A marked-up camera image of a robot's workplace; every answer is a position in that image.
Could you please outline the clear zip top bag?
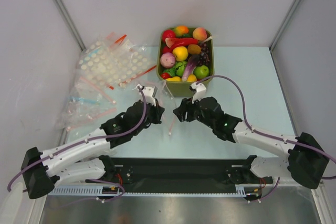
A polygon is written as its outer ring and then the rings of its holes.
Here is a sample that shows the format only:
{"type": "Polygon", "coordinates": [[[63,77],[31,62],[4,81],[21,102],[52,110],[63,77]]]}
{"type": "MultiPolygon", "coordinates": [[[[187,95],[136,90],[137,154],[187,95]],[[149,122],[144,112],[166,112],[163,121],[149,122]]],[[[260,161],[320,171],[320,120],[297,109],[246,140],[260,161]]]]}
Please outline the clear zip top bag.
{"type": "Polygon", "coordinates": [[[158,103],[161,107],[165,108],[161,123],[161,125],[164,126],[163,132],[166,135],[171,136],[173,133],[174,124],[176,122],[173,110],[176,109],[177,106],[174,95],[167,87],[167,82],[165,80],[158,82],[140,80],[137,82],[137,84],[141,84],[143,86],[153,86],[157,88],[155,99],[158,100],[158,103]]]}

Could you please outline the purple toy eggplant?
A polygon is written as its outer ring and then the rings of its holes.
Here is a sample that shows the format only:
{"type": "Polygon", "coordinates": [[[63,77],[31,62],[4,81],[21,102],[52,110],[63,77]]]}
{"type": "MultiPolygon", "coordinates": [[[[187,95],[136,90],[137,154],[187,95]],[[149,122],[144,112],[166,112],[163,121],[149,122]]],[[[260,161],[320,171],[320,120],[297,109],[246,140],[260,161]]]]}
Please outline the purple toy eggplant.
{"type": "Polygon", "coordinates": [[[189,60],[187,61],[187,64],[184,68],[183,75],[181,77],[183,82],[186,82],[189,75],[191,75],[194,71],[194,69],[197,67],[198,62],[200,60],[200,55],[191,55],[189,60]]]}

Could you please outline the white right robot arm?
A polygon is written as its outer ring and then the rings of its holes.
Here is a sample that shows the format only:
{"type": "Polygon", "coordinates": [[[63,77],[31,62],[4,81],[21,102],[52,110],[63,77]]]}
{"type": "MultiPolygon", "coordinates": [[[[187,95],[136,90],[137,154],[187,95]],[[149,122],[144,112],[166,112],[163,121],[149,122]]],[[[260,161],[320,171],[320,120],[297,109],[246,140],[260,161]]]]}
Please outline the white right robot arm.
{"type": "Polygon", "coordinates": [[[271,135],[252,128],[235,116],[225,113],[214,97],[200,101],[184,98],[173,113],[180,122],[199,121],[223,141],[246,144],[272,153],[273,158],[252,156],[242,169],[243,179],[254,183],[260,177],[291,177],[309,189],[319,186],[329,158],[316,139],[308,134],[271,135]]]}

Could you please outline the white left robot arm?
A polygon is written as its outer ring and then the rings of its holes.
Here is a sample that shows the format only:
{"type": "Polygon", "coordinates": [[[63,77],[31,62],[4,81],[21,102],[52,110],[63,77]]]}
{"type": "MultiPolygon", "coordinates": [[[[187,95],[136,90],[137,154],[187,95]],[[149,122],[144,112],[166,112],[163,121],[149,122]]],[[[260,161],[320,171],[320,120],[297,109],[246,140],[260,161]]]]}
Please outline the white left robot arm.
{"type": "Polygon", "coordinates": [[[130,141],[151,124],[161,124],[165,109],[158,103],[139,100],[88,135],[54,149],[33,147],[24,157],[21,170],[29,199],[50,193],[61,183],[115,178],[115,167],[104,151],[130,141]]]}

